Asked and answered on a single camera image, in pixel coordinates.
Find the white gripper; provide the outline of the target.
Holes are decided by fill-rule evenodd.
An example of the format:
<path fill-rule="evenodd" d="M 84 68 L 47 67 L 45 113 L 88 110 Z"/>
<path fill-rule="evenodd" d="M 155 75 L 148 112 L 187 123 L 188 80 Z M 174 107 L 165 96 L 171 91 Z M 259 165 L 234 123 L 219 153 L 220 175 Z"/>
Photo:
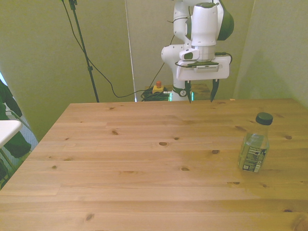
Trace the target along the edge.
<path fill-rule="evenodd" d="M 219 87 L 219 79 L 226 79 L 230 73 L 230 56 L 216 57 L 212 62 L 216 64 L 193 65 L 193 61 L 179 60 L 176 64 L 175 77 L 177 80 L 185 81 L 185 91 L 189 102 L 192 101 L 191 82 L 192 80 L 208 80 L 213 79 L 210 101 L 213 102 Z"/>

